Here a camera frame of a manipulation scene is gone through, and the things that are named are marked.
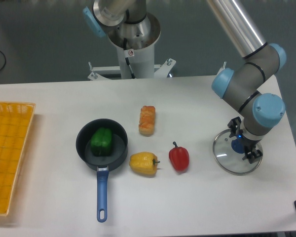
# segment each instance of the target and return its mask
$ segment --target white table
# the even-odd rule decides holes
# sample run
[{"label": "white table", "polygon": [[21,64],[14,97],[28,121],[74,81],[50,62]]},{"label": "white table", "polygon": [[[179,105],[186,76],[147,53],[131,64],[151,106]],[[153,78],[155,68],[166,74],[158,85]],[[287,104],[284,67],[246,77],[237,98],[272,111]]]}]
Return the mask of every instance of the white table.
[{"label": "white table", "polygon": [[[246,176],[215,162],[212,144],[238,114],[212,90],[213,76],[0,85],[0,100],[36,103],[24,163],[0,236],[187,236],[296,230],[296,147],[287,116],[262,140],[263,161]],[[261,93],[280,95],[275,77]],[[140,108],[154,105],[155,134],[138,132]],[[96,172],[75,139],[98,118],[119,122],[128,156],[110,172],[108,220],[97,222]],[[187,173],[168,158],[172,142],[190,154]],[[150,151],[155,177],[133,173],[130,155]]]}]

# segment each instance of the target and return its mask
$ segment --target gray floor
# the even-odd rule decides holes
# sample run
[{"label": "gray floor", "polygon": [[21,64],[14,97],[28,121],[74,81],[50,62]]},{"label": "gray floor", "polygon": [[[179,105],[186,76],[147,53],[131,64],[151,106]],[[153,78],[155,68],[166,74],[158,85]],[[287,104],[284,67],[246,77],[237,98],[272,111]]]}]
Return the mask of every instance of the gray floor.
[{"label": "gray floor", "polygon": [[[177,60],[174,75],[213,75],[243,61],[203,0],[148,0],[161,24],[155,63]],[[86,80],[93,66],[117,66],[114,47],[93,36],[81,11],[92,0],[0,1],[0,84]],[[296,0],[243,0],[268,42],[285,48],[278,82],[296,142]],[[0,55],[0,66],[3,58]]]}]

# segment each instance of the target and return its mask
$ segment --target yellow bell pepper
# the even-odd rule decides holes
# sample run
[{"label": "yellow bell pepper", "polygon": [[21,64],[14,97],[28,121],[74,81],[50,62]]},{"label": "yellow bell pepper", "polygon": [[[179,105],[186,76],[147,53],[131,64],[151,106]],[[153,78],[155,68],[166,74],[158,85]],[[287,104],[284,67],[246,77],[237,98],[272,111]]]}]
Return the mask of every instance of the yellow bell pepper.
[{"label": "yellow bell pepper", "polygon": [[133,171],[154,175],[157,172],[158,157],[151,152],[140,152],[130,157],[129,166]]}]

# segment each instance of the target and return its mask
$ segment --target frying pan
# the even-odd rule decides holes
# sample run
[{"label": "frying pan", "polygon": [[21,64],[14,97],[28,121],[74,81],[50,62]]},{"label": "frying pan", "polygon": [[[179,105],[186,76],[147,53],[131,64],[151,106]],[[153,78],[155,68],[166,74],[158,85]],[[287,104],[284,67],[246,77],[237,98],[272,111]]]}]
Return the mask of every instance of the frying pan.
[{"label": "frying pan", "polygon": [[[112,152],[107,157],[96,157],[90,150],[90,139],[100,128],[112,131]],[[105,222],[108,217],[108,177],[109,171],[118,168],[127,157],[127,134],[125,129],[116,121],[100,118],[89,122],[79,132],[76,139],[76,149],[80,158],[93,170],[97,171],[98,201],[97,219]]]}]

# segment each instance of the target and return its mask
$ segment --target metal bracket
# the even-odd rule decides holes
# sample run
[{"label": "metal bracket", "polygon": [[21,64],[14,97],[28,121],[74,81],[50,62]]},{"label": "metal bracket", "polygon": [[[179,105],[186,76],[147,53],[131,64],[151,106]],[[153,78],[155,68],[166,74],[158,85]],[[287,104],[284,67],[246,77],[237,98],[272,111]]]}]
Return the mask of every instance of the metal bracket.
[{"label": "metal bracket", "polygon": [[[165,61],[163,65],[155,64],[154,65],[154,78],[166,78],[168,77],[171,69],[176,64],[176,60],[169,58]],[[91,63],[89,62],[90,67],[90,75],[88,76],[89,80],[110,80],[106,78],[105,75],[111,76],[120,76],[120,68],[119,66],[113,67],[92,67]]]}]

